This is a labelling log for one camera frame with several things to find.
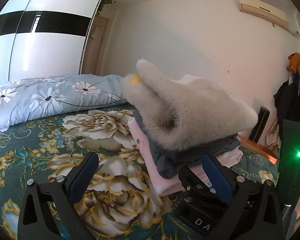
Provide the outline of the light blue floral duvet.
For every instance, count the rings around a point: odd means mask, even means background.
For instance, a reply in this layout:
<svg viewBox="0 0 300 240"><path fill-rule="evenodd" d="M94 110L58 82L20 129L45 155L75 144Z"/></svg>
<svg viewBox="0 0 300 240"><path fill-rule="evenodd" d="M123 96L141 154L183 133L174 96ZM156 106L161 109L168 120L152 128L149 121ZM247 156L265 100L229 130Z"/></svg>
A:
<svg viewBox="0 0 300 240"><path fill-rule="evenodd" d="M48 76L0 83L0 131L23 122L122 105L121 76Z"/></svg>

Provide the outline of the white black sliding wardrobe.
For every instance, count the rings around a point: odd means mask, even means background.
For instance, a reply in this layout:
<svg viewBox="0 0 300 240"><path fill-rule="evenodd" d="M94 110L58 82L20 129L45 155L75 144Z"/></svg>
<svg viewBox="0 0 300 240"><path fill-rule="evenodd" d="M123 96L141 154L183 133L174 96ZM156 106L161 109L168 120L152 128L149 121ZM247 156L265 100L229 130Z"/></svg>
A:
<svg viewBox="0 0 300 240"><path fill-rule="evenodd" d="M79 74L101 0L0 0L0 82Z"/></svg>

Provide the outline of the wooden door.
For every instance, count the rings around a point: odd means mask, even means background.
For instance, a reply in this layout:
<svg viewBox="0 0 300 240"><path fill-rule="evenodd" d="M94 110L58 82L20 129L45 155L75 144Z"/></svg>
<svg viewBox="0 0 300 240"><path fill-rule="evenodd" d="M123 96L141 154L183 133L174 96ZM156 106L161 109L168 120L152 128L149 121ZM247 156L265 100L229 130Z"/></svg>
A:
<svg viewBox="0 0 300 240"><path fill-rule="evenodd" d="M97 62L108 22L108 18L95 16L85 46L82 74L96 74Z"/></svg>

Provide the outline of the folded pink garment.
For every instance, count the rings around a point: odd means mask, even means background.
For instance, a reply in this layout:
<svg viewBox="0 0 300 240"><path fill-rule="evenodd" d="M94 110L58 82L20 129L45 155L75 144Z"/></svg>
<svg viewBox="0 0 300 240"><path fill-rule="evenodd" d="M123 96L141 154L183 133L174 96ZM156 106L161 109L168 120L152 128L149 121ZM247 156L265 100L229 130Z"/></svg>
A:
<svg viewBox="0 0 300 240"><path fill-rule="evenodd" d="M159 196L168 196L184 190L178 178L178 171L185 165L189 166L191 171L208 187L211 187L199 159L188 162L176 162L170 159L160 146L149 139L143 128L140 127L141 124L141 121L134 117L128 121L129 131L144 159L151 184Z"/></svg>

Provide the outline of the dark hanging clothes pile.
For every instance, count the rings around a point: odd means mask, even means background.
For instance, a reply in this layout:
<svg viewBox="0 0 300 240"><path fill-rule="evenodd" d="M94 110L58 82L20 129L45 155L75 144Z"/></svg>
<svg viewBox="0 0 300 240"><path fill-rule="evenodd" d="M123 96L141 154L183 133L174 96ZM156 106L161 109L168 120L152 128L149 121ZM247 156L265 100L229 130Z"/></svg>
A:
<svg viewBox="0 0 300 240"><path fill-rule="evenodd" d="M283 121L300 122L300 74L289 72L294 78L292 82L285 81L273 96L277 109L279 137L283 136Z"/></svg>

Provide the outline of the folded dark grey garment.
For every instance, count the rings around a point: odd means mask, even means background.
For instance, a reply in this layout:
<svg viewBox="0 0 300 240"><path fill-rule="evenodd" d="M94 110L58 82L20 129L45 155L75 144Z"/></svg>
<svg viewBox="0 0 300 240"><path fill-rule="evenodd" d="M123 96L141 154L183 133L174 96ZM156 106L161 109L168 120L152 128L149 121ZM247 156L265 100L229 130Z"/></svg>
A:
<svg viewBox="0 0 300 240"><path fill-rule="evenodd" d="M133 111L133 117L136 119L139 128L148 139L149 150L159 175L165 179L173 178L183 166L195 167L199 165L201 156L204 153L217 157L234 150L240 145L240 141L235 134L182 151L167 150L157 144L156 141L147 134L138 110Z"/></svg>

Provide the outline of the wooden bed frame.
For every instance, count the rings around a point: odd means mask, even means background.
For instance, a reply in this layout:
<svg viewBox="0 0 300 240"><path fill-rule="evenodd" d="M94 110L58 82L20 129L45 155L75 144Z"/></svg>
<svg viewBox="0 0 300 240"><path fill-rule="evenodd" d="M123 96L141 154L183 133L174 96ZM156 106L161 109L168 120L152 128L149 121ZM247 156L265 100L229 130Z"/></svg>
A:
<svg viewBox="0 0 300 240"><path fill-rule="evenodd" d="M248 148L249 150L263 156L271 163L275 164L279 160L279 157L277 157L273 151L268 149L267 147L260 145L252 140L249 140L246 137L243 137L242 135L237 135L238 139L241 141L241 144Z"/></svg>

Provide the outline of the orange hanging garment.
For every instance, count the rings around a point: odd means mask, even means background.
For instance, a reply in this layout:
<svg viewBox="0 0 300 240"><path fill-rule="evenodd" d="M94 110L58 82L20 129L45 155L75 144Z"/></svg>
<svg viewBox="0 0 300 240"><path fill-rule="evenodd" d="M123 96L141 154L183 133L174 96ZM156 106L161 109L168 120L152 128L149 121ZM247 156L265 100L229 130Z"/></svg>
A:
<svg viewBox="0 0 300 240"><path fill-rule="evenodd" d="M286 67L288 72L300 74L300 54L293 53L288 57L289 64Z"/></svg>

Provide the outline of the fluffy pink yellow sweater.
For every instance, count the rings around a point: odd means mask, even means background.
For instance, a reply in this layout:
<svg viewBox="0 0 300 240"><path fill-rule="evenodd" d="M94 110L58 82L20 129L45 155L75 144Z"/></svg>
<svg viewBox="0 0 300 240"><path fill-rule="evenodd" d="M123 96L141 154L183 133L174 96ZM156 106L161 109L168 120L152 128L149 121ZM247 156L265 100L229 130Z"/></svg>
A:
<svg viewBox="0 0 300 240"><path fill-rule="evenodd" d="M170 151L186 150L254 128L256 111L216 83L186 74L172 80L139 60L121 92L142 117L147 134Z"/></svg>

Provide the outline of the beige wall air conditioner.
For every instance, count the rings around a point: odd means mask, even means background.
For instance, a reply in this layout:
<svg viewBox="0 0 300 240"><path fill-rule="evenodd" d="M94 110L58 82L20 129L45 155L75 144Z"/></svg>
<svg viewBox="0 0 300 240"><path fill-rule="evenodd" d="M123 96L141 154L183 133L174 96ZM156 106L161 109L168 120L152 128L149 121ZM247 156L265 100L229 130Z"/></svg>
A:
<svg viewBox="0 0 300 240"><path fill-rule="evenodd" d="M257 16L276 24L284 29L288 28L288 18L284 11L260 0L238 0L239 10Z"/></svg>

